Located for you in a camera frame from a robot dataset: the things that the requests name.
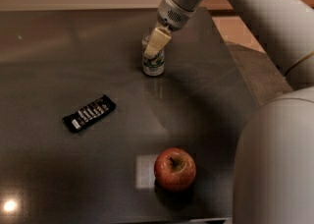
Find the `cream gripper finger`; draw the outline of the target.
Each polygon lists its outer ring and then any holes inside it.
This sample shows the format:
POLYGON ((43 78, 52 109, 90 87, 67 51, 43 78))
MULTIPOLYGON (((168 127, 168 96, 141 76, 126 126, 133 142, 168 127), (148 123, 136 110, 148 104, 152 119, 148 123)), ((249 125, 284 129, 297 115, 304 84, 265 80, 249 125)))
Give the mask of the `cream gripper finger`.
POLYGON ((144 55, 148 59, 153 59, 171 40, 171 32, 167 27, 155 28, 149 37, 144 55))

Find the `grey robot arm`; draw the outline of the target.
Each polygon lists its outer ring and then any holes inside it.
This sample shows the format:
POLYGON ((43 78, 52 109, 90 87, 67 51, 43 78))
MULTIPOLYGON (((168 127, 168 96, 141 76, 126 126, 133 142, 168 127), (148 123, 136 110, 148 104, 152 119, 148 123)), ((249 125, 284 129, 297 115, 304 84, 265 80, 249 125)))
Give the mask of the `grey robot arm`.
MULTIPOLYGON (((162 0, 146 54, 202 0, 162 0)), ((235 63, 259 109, 235 154, 233 224, 314 224, 314 10, 301 0, 228 0, 260 46, 235 63)))

